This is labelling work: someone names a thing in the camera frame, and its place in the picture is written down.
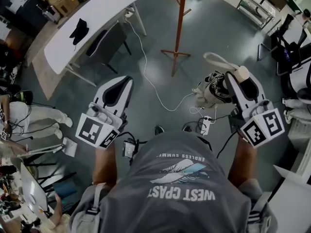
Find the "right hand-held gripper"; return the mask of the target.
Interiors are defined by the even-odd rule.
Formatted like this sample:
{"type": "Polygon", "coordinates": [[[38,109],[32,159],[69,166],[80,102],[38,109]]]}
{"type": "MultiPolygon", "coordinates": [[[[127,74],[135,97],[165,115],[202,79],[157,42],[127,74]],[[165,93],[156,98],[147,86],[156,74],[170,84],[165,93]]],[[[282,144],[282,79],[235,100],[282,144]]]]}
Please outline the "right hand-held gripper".
{"type": "Polygon", "coordinates": [[[241,87],[235,76],[228,71],[225,84],[236,106],[229,115],[230,127],[233,132],[240,133],[244,141],[257,148],[285,132],[279,110],[274,108],[270,100],[265,99],[262,85],[255,77],[243,81],[241,87]]]}

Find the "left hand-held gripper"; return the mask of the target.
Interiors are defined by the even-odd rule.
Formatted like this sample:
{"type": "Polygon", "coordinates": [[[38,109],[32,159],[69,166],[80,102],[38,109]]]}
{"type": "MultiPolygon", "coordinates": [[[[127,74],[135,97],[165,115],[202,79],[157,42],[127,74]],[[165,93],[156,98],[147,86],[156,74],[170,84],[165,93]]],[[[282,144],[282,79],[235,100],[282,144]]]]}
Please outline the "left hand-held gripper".
{"type": "Polygon", "coordinates": [[[103,84],[87,112],[81,114],[75,136],[95,148],[107,149],[127,124],[124,110],[133,86],[130,76],[117,77],[103,84]]]}

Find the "red wooden coat stand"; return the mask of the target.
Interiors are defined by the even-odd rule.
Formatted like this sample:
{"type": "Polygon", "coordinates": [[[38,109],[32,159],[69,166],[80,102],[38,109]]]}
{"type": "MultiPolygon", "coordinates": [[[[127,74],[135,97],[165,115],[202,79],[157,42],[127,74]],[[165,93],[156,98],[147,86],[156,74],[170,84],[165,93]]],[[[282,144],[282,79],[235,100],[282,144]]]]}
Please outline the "red wooden coat stand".
{"type": "Polygon", "coordinates": [[[161,50],[162,53],[170,53],[173,55],[173,66],[172,66],[172,74],[173,77],[176,73],[176,63],[177,58],[179,55],[190,57],[191,55],[188,53],[180,52],[179,51],[179,44],[180,44],[180,37],[182,32],[182,24],[183,24],[183,17],[188,14],[191,9],[185,11],[185,4],[186,0],[176,0],[179,5],[179,14],[178,14],[178,24],[177,24],[177,32],[176,32],[176,40],[175,40],[175,47],[173,51],[170,50],[161,50]]]}

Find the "person's left forearm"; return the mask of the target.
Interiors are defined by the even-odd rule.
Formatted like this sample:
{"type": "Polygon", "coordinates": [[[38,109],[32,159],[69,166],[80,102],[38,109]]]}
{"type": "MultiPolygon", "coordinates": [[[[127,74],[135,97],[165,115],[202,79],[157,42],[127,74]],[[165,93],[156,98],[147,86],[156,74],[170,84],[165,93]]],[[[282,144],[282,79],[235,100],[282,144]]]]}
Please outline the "person's left forearm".
{"type": "Polygon", "coordinates": [[[95,164],[92,180],[95,185],[106,183],[110,188],[116,185],[117,163],[114,143],[110,144],[106,149],[95,149],[95,164]]]}

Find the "person's right forearm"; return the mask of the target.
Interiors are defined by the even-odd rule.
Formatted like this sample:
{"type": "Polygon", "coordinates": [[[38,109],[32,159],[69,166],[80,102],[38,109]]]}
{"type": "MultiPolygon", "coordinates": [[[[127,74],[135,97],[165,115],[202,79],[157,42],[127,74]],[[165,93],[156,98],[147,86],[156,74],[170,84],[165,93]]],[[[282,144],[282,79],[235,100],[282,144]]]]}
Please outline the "person's right forearm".
{"type": "Polygon", "coordinates": [[[228,174],[229,181],[235,187],[239,187],[245,181],[255,178],[256,162],[257,149],[239,136],[233,163],[228,174]]]}

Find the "white power strip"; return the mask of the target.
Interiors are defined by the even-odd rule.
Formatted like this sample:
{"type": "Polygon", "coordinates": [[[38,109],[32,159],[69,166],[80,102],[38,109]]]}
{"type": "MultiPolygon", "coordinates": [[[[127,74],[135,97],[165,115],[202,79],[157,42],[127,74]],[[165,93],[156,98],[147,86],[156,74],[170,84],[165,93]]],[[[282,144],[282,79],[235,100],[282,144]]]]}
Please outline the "white power strip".
{"type": "Polygon", "coordinates": [[[202,126],[201,126],[201,134],[202,135],[208,135],[210,125],[211,125],[211,117],[210,116],[204,116],[202,126]]]}

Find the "black belt device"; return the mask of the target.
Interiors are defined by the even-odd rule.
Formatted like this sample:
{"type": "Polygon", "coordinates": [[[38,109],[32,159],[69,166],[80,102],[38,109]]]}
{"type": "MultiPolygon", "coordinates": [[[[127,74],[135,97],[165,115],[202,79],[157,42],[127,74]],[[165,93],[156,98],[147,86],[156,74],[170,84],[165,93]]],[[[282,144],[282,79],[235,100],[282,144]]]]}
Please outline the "black belt device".
{"type": "Polygon", "coordinates": [[[139,142],[128,138],[123,142],[122,156],[131,159],[138,152],[139,142]]]}

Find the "black office chair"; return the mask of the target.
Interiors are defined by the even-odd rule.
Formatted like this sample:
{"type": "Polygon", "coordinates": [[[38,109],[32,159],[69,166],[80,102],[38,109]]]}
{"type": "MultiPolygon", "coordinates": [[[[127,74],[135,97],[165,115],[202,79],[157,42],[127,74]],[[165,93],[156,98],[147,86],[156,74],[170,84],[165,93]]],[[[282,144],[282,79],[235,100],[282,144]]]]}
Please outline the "black office chair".
{"type": "Polygon", "coordinates": [[[271,38],[271,47],[263,43],[258,45],[257,60],[261,61],[270,55],[276,61],[276,75],[291,74],[311,61],[311,42],[302,45],[307,33],[294,16],[288,14],[271,38]]]}

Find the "white paper sheet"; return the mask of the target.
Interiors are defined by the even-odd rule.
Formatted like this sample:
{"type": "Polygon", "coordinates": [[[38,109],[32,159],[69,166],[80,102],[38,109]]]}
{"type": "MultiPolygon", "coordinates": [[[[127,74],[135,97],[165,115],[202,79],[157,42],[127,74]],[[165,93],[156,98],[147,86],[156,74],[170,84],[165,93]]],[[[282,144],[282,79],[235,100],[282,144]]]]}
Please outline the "white paper sheet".
{"type": "Polygon", "coordinates": [[[63,139],[63,149],[62,152],[70,157],[75,157],[76,150],[77,150],[77,143],[72,141],[71,139],[64,137],[63,139]]]}

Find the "black cloth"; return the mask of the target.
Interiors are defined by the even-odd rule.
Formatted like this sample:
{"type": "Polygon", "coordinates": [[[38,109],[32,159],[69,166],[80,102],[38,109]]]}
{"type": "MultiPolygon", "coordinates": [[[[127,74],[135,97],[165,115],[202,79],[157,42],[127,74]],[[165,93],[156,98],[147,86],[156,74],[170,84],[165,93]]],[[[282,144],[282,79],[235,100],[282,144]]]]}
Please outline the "black cloth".
{"type": "Polygon", "coordinates": [[[75,30],[69,36],[73,39],[73,45],[76,46],[88,34],[88,31],[87,22],[80,18],[75,30]]]}

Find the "white long table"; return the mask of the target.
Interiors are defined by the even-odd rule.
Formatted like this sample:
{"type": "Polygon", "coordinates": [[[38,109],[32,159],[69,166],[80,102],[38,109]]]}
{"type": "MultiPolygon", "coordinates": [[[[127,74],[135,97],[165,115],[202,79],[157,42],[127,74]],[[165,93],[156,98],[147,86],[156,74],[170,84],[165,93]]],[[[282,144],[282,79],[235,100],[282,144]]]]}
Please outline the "white long table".
{"type": "Polygon", "coordinates": [[[80,79],[95,86],[95,83],[71,69],[69,64],[73,62],[73,58],[78,55],[79,51],[97,32],[108,25],[108,23],[121,17],[122,12],[124,10],[128,11],[131,6],[133,7],[131,12],[136,15],[143,35],[146,36],[146,30],[135,4],[136,1],[137,0],[89,0],[84,4],[62,25],[44,48],[45,58],[54,73],[59,75],[63,70],[68,70],[80,79]],[[86,36],[74,46],[73,39],[69,36],[75,30],[80,19],[86,22],[89,31],[86,36]]]}

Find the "white metal cart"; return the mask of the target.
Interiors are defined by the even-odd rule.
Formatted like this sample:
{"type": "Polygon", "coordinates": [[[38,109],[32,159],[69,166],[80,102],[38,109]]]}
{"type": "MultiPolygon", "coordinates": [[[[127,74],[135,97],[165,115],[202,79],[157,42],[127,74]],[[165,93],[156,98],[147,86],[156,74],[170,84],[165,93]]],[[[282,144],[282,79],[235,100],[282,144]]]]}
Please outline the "white metal cart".
{"type": "Polygon", "coordinates": [[[236,9],[253,20],[260,30],[276,17],[275,8],[267,0],[240,0],[236,9]]]}

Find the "grey printed t-shirt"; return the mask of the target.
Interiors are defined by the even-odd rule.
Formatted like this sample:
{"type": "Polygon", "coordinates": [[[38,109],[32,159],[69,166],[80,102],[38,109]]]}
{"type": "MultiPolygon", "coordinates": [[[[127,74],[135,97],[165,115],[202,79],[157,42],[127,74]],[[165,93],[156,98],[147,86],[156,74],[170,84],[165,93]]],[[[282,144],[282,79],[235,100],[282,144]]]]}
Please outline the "grey printed t-shirt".
{"type": "Polygon", "coordinates": [[[164,132],[135,154],[110,188],[88,187],[66,233],[276,233],[277,220],[256,178],[235,187],[208,142],[164,132]]]}

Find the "white box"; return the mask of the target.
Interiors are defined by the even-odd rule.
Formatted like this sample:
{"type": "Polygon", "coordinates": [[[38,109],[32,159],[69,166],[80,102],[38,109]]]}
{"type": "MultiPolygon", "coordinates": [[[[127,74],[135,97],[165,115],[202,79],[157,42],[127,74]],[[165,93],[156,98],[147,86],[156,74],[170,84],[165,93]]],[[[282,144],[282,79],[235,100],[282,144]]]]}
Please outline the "white box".
{"type": "Polygon", "coordinates": [[[300,173],[275,166],[284,178],[269,201],[278,229],[276,233],[311,232],[311,185],[300,173]]]}

